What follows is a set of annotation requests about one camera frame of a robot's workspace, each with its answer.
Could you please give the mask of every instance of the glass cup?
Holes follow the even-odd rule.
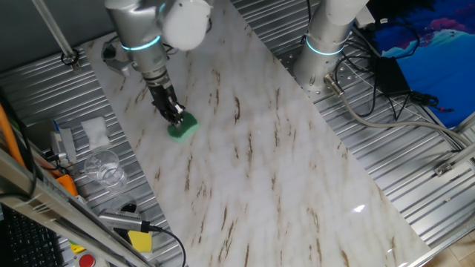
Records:
[[[119,157],[112,151],[97,151],[86,159],[84,171],[110,192],[118,192],[127,185],[127,174],[119,164]]]

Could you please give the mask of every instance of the cable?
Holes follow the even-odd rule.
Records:
[[[369,56],[347,56],[345,53],[342,53],[343,55],[343,58],[338,60],[338,62],[336,63],[336,66],[335,66],[335,70],[333,71],[333,76],[335,77],[335,80],[338,84],[338,70],[340,68],[340,64],[347,60],[354,68],[356,68],[357,70],[360,70],[361,72],[364,72],[364,73],[369,73],[371,72],[371,70],[367,70],[367,69],[362,69],[362,67],[359,67],[357,65],[355,65],[350,59],[352,58],[356,58],[356,59],[371,59],[371,57]],[[374,111],[374,108],[376,106],[376,84],[377,83],[377,78],[376,78],[376,75],[375,75],[375,79],[374,79],[374,86],[373,86],[373,104],[371,105],[371,109],[370,111],[368,111],[367,113],[365,114],[358,114],[360,117],[367,117],[369,115],[371,115]]]
[[[415,105],[424,105],[424,106],[432,107],[439,111],[444,111],[444,112],[454,111],[453,108],[438,107],[439,99],[437,98],[437,96],[433,96],[428,93],[420,93],[420,92],[412,91],[409,93],[409,98],[410,98],[410,101]]]
[[[150,225],[148,227],[148,230],[149,231],[157,231],[157,232],[160,232],[160,233],[165,233],[171,237],[173,237],[177,242],[178,244],[180,245],[181,247],[181,250],[183,252],[183,264],[182,264],[182,267],[185,267],[185,264],[186,264],[186,253],[185,253],[185,247],[183,246],[183,244],[181,243],[180,241],[180,238],[178,238],[176,235],[172,234],[171,232],[161,228],[161,227],[158,227],[158,226],[153,226],[153,225]]]
[[[397,56],[397,57],[395,57],[395,59],[403,59],[403,58],[406,58],[408,56],[412,56],[416,52],[419,45],[421,44],[421,38],[419,37],[419,34],[417,34],[417,32],[412,27],[405,24],[404,22],[398,22],[398,21],[395,21],[395,20],[388,20],[388,19],[382,19],[382,20],[379,21],[379,24],[386,24],[386,23],[394,23],[394,24],[399,24],[401,26],[406,27],[417,39],[416,46],[414,47],[414,49],[409,54],[403,55],[403,56]]]
[[[430,115],[429,111],[427,111],[427,110],[424,108],[424,106],[419,105],[419,107],[429,116],[430,119],[432,119],[433,123],[435,123],[435,124],[437,124],[437,125],[440,125],[439,122],[437,122],[437,120],[434,119],[434,118],[432,117],[432,115]],[[462,147],[452,136],[450,136],[450,135],[448,135],[448,134],[446,134],[446,133],[444,133],[444,135],[446,135],[446,137],[449,138],[449,139],[452,141],[452,143],[456,146],[456,148],[457,148],[459,151],[461,151],[461,150],[463,149],[463,147]]]
[[[309,13],[309,23],[312,20],[312,5],[310,4],[310,0],[307,0],[307,11]]]
[[[10,151],[10,155],[14,158],[20,165],[26,168],[24,164],[22,155],[20,154],[20,150],[18,149],[18,144],[15,140],[15,135],[13,134],[12,127],[10,122],[8,121],[7,114],[3,109],[3,106],[0,104],[0,128],[3,131],[3,135],[5,136],[5,141],[7,141],[8,150]]]
[[[344,94],[340,95],[341,101],[344,103],[344,105],[347,107],[348,112],[350,113],[353,118],[355,118],[358,122],[370,126],[373,128],[391,128],[391,127],[402,127],[402,126],[410,126],[410,125],[415,125],[415,126],[423,126],[423,127],[428,127],[432,128],[438,131],[443,131],[446,134],[451,135],[452,137],[460,140],[464,145],[469,146],[471,143],[466,140],[464,137],[459,135],[458,133],[451,131],[447,128],[444,128],[440,125],[435,125],[433,123],[429,122],[394,122],[394,123],[375,123],[375,122],[368,122],[364,119],[362,119],[358,114],[355,113],[355,111],[351,108],[350,103],[348,103],[347,97]]]

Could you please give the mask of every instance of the black cable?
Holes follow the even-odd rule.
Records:
[[[401,110],[399,110],[398,116],[396,116],[396,121],[398,121],[399,117],[401,116],[402,111],[404,110],[404,107],[406,106],[407,100],[409,99],[409,95],[406,96],[406,99],[402,103]]]
[[[338,69],[340,68],[340,64],[344,60],[349,60],[349,59],[371,59],[371,57],[370,56],[344,56],[341,59],[339,59],[335,65],[335,70],[333,71],[333,75],[335,77],[335,81],[337,84],[338,84]]]
[[[412,91],[409,93],[410,101],[415,105],[424,105],[428,107],[435,108],[443,112],[453,112],[453,108],[443,108],[439,107],[439,98],[433,96],[429,93],[420,93],[417,91]]]
[[[338,70],[340,68],[340,64],[345,60],[347,60],[354,68],[356,68],[357,70],[360,70],[361,72],[364,72],[364,73],[371,72],[371,70],[362,69],[361,67],[355,65],[350,60],[350,59],[371,59],[371,56],[347,56],[344,53],[342,53],[342,55],[343,55],[343,57],[338,60],[338,62],[336,63],[336,66],[335,66],[335,70],[333,71],[333,76],[335,77],[336,84],[338,84]],[[376,83],[377,83],[377,78],[376,78],[376,75],[375,75],[374,86],[373,86],[373,104],[371,105],[370,111],[368,111],[365,114],[357,114],[358,116],[367,117],[367,116],[369,116],[373,113],[374,108],[376,106],[376,85],[377,85]]]
[[[416,46],[414,47],[414,49],[409,54],[403,55],[403,56],[397,56],[397,57],[395,57],[395,59],[403,59],[403,58],[406,58],[408,56],[412,56],[416,52],[419,45],[421,44],[421,38],[419,37],[419,34],[417,34],[416,30],[414,30],[412,27],[410,27],[408,24],[406,24],[404,22],[398,22],[398,21],[395,21],[395,20],[387,20],[387,19],[382,19],[382,21],[383,22],[380,21],[379,23],[380,24],[394,23],[394,24],[404,26],[416,37],[417,43],[416,43]]]
[[[309,23],[312,20],[312,5],[310,4],[310,0],[307,0],[307,11],[309,13]]]
[[[152,226],[150,225],[148,227],[148,230],[149,231],[157,231],[157,232],[160,232],[160,233],[165,233],[171,237],[173,237],[177,242],[178,244],[180,245],[181,247],[181,250],[183,251],[183,264],[182,264],[182,267],[185,267],[185,264],[186,264],[186,253],[185,253],[185,246],[183,246],[183,244],[181,243],[180,241],[180,238],[178,238],[176,235],[174,235],[173,233],[161,228],[161,227],[158,227],[158,226]]]

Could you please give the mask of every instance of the marble surface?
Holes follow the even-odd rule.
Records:
[[[191,267],[408,265],[429,248],[228,1],[167,68],[201,128],[168,137],[141,78],[83,45]]]

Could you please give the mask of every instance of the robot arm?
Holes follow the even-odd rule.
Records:
[[[166,70],[163,38],[180,50],[198,46],[206,34],[211,7],[204,0],[105,0],[128,62],[115,59],[113,42],[104,43],[102,58],[113,70],[128,75],[128,65],[140,72],[162,116],[172,125],[183,120],[185,107],[177,101]]]

